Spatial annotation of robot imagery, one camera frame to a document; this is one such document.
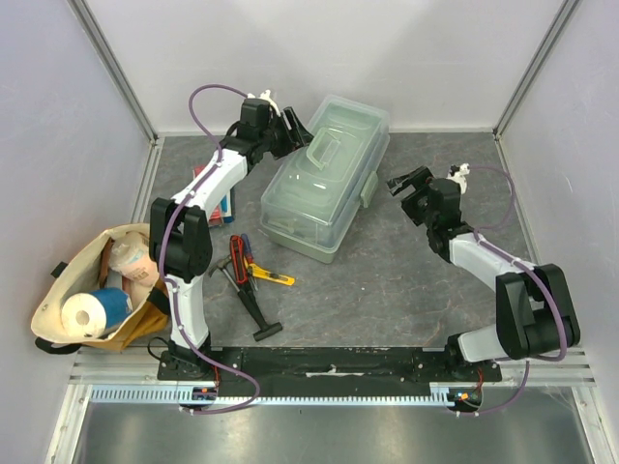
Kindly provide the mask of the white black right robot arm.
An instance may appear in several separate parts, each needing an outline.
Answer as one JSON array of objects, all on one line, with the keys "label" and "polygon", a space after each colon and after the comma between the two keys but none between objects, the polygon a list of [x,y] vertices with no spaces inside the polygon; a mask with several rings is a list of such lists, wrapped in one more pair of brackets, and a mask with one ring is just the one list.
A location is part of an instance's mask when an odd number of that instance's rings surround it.
[{"label": "white black right robot arm", "polygon": [[431,250],[495,295],[494,324],[452,336],[454,350],[443,356],[444,371],[461,381],[480,362],[560,362],[581,339],[565,274],[554,264],[536,265],[511,255],[463,219],[460,201],[470,170],[467,163],[452,166],[439,178],[421,166],[387,183],[392,195],[407,193],[400,206],[415,225],[426,229]]}]

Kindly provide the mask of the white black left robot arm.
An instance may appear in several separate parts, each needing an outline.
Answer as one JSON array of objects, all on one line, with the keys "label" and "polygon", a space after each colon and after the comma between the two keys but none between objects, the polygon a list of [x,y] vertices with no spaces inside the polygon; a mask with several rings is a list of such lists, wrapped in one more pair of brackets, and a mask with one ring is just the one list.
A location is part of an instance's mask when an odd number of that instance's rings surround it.
[{"label": "white black left robot arm", "polygon": [[294,110],[279,107],[269,90],[248,94],[240,119],[218,142],[200,173],[172,198],[153,202],[150,254],[168,290],[171,340],[186,349],[179,367],[190,378],[203,379],[213,367],[212,355],[201,349],[209,336],[202,296],[203,277],[213,255],[209,216],[265,154],[281,159],[312,140]]}]

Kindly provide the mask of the translucent green tool box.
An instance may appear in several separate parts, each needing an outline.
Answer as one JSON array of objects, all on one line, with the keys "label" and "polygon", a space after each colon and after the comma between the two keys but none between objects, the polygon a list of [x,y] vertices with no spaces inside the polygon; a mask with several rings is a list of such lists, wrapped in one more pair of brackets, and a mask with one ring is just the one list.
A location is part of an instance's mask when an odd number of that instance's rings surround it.
[{"label": "translucent green tool box", "polygon": [[387,111],[328,96],[309,121],[313,141],[286,157],[261,197],[276,244],[330,264],[358,210],[369,206],[390,141]]}]

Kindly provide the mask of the red black utility knife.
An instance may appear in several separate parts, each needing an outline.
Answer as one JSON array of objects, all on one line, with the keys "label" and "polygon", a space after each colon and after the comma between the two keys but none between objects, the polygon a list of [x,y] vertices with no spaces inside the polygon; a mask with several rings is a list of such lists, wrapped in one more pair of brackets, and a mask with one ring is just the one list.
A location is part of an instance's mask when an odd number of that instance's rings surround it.
[{"label": "red black utility knife", "polygon": [[232,235],[229,240],[229,253],[234,269],[235,279],[239,285],[249,282],[245,265],[244,242],[238,235]]}]

